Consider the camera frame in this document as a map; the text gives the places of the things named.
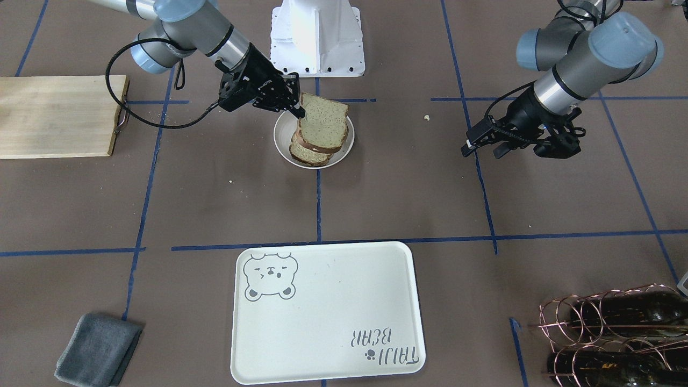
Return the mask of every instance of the white plate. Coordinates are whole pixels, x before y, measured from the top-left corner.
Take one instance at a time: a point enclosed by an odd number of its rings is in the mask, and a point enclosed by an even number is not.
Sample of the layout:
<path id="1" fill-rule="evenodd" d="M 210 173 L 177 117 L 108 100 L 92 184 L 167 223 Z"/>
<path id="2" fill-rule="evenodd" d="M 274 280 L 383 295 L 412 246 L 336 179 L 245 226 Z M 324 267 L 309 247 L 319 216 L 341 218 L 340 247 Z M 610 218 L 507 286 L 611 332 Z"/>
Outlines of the white plate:
<path id="1" fill-rule="evenodd" d="M 275 146 L 277 147 L 279 154 L 281 154 L 282 157 L 284 157 L 288 162 L 292 163 L 293 165 L 297 165 L 301 168 L 306 169 L 322 169 L 331 167 L 332 165 L 335 165 L 336 163 L 342 161 L 342 159 L 349 154 L 351 146 L 354 144 L 354 124 L 351 122 L 351 119 L 349 119 L 349 117 L 347 116 L 346 125 L 349 127 L 349 133 L 344 139 L 342 149 L 333 154 L 330 158 L 330 161 L 328 161 L 327 164 L 325 164 L 322 167 L 313 167 L 312 165 L 302 163 L 300 161 L 294 160 L 294 158 L 292 158 L 292 155 L 289 153 L 289 144 L 292 143 L 292 136 L 294 136 L 294 132 L 297 130 L 298 123 L 299 120 L 296 117 L 294 117 L 294 114 L 291 114 L 290 112 L 282 112 L 282 114 L 277 119 L 277 122 L 275 123 Z"/>
<path id="2" fill-rule="evenodd" d="M 405 374 L 424 363 L 405 244 L 269 247 L 239 255 L 230 355 L 239 383 Z"/>

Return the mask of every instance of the robotic arm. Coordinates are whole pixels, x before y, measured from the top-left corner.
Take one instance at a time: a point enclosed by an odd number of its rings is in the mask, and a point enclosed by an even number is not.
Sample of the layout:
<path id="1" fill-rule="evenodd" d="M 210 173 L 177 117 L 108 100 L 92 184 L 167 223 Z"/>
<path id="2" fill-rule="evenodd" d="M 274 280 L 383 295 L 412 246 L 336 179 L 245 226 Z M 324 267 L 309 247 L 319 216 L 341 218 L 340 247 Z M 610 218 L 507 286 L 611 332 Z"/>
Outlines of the robotic arm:
<path id="1" fill-rule="evenodd" d="M 153 24 L 135 39 L 164 39 L 135 45 L 131 55 L 147 72 L 161 74 L 199 50 L 223 76 L 219 106 L 232 112 L 253 101 L 260 109 L 288 110 L 305 116 L 299 106 L 299 75 L 283 74 L 217 10 L 217 0 L 90 0 L 128 12 Z"/>
<path id="2" fill-rule="evenodd" d="M 596 8 L 590 5 L 580 14 L 594 15 Z M 573 125 L 581 114 L 577 105 L 608 83 L 648 73 L 663 56 L 660 39 L 628 13 L 615 12 L 592 31 L 586 30 L 589 27 L 570 15 L 557 14 L 545 30 L 524 35 L 522 42 L 529 40 L 532 44 L 530 50 L 525 50 L 519 43 L 519 63 L 538 70 L 550 68 L 540 79 L 523 87 L 527 87 L 526 91 L 508 106 L 505 117 L 495 120 L 489 115 L 490 106 L 485 117 L 466 133 L 468 140 L 461 148 L 464 157 L 495 143 L 501 143 L 493 151 L 496 158 L 529 145 L 534 145 L 535 154 L 546 158 L 569 158 L 581 151 L 579 138 L 585 130 Z M 540 139 L 545 131 L 549 136 Z"/>

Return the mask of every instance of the wooden cutting board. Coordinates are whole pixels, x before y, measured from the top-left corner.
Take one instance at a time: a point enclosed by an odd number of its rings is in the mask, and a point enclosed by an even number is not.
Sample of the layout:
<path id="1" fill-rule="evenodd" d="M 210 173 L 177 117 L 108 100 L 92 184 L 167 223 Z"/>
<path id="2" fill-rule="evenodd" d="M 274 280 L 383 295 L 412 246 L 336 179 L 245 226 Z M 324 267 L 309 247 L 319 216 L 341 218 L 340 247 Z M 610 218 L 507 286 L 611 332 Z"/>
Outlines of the wooden cutting board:
<path id="1" fill-rule="evenodd" d="M 110 83 L 122 101 L 127 76 Z M 0 158 L 110 156 L 119 113 L 104 76 L 0 77 Z"/>

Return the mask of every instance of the bear ear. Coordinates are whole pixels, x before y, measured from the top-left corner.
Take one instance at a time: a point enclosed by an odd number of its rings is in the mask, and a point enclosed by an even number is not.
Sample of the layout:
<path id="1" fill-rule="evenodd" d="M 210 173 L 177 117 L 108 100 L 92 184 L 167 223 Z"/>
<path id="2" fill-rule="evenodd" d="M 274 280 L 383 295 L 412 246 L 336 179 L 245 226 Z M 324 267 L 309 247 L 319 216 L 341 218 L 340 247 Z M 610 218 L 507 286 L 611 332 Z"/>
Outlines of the bear ear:
<path id="1" fill-rule="evenodd" d="M 282 290 L 279 292 L 279 297 L 282 297 L 285 300 L 289 300 L 291 297 L 294 297 L 294 293 L 297 292 L 297 288 L 294 287 L 293 284 L 289 284 L 289 287 Z"/>
<path id="2" fill-rule="evenodd" d="M 262 294 L 256 292 L 253 290 L 250 286 L 246 288 L 246 299 L 249 301 L 258 301 L 258 299 L 262 296 Z"/>

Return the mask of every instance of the light blue joint cap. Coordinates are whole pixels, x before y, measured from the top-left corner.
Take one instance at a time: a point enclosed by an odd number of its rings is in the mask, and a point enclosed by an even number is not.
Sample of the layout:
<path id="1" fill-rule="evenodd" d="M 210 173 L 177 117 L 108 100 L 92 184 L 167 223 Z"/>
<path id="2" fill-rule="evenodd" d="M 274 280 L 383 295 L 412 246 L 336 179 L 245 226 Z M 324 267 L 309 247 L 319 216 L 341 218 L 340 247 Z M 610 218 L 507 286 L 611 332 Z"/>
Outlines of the light blue joint cap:
<path id="1" fill-rule="evenodd" d="M 540 71 L 540 69 L 537 68 L 537 55 L 535 52 L 537 47 L 537 35 L 539 33 L 539 28 L 529 30 L 518 40 L 518 45 L 516 46 L 516 62 L 524 69 Z"/>
<path id="2" fill-rule="evenodd" d="M 184 20 L 198 12 L 206 0 L 155 0 L 153 10 L 167 23 Z"/>
<path id="3" fill-rule="evenodd" d="M 656 37 L 635 16 L 619 12 L 593 29 L 588 46 L 607 66 L 627 69 L 654 50 Z"/>
<path id="4" fill-rule="evenodd" d="M 650 67 L 649 70 L 646 73 L 644 73 L 640 78 L 643 78 L 644 76 L 653 72 L 654 69 L 656 69 L 657 66 L 659 66 L 659 64 L 662 63 L 662 60 L 664 59 L 664 43 L 662 43 L 662 39 L 659 39 L 659 36 L 655 36 L 654 38 L 655 42 L 657 43 L 657 57 L 654 59 L 652 67 Z"/>
<path id="5" fill-rule="evenodd" d="M 131 57 L 136 62 L 136 64 L 143 70 L 151 74 L 162 74 L 163 72 L 170 70 L 169 68 L 159 64 L 155 59 L 151 58 L 146 50 L 141 47 L 141 45 L 135 45 L 131 48 Z"/>

